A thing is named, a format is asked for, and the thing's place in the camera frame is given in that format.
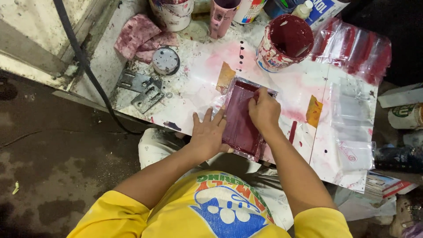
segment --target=white pants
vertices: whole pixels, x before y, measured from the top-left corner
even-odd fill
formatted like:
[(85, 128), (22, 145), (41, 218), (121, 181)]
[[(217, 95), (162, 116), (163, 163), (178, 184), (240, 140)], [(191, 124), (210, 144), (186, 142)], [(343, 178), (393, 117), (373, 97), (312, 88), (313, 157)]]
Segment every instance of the white pants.
[[(147, 129), (138, 144), (141, 169), (164, 159), (184, 145), (174, 133), (156, 128)], [(220, 153), (191, 169), (180, 179), (204, 169), (223, 171), (240, 177), (261, 195), (277, 226), (288, 230), (294, 224), (288, 200), (275, 169), (261, 166), (238, 155)]]

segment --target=yellow t-shirt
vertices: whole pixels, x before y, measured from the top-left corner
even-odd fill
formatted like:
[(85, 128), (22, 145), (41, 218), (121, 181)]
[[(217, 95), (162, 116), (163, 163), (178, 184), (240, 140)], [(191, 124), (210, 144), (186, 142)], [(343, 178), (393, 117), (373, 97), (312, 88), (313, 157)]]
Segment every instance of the yellow t-shirt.
[[(294, 219), (297, 238), (352, 237), (344, 216), (313, 208)], [(100, 197), (69, 234), (81, 237), (282, 237), (262, 197), (243, 180), (202, 171), (175, 183), (153, 210), (116, 191)]]

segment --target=concrete floor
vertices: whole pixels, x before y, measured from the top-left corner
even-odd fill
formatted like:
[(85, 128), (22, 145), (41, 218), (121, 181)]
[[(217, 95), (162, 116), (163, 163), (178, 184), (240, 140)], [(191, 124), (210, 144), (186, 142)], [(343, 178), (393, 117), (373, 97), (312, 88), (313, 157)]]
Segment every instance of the concrete floor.
[(97, 198), (139, 170), (140, 136), (48, 87), (9, 82), (17, 95), (0, 100), (0, 237), (66, 237)]

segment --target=graphic print on shirt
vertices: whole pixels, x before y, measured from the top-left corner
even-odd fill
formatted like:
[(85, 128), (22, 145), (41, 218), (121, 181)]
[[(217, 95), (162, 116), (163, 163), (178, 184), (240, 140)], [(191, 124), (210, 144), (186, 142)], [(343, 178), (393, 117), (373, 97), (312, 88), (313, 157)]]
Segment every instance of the graphic print on shirt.
[(200, 175), (197, 182), (197, 205), (190, 207), (217, 237), (247, 238), (269, 224), (265, 217), (273, 223), (261, 196), (237, 177), (226, 173)]

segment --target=pink container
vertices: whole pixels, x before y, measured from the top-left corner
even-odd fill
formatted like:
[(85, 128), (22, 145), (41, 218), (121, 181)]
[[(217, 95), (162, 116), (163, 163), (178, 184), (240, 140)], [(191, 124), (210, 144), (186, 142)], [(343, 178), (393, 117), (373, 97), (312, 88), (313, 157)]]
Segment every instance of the pink container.
[(284, 14), (273, 19), (264, 29), (256, 51), (256, 62), (265, 71), (277, 73), (303, 61), (313, 48), (310, 26), (301, 18)]
[(210, 37), (218, 39), (228, 31), (241, 0), (211, 0)]

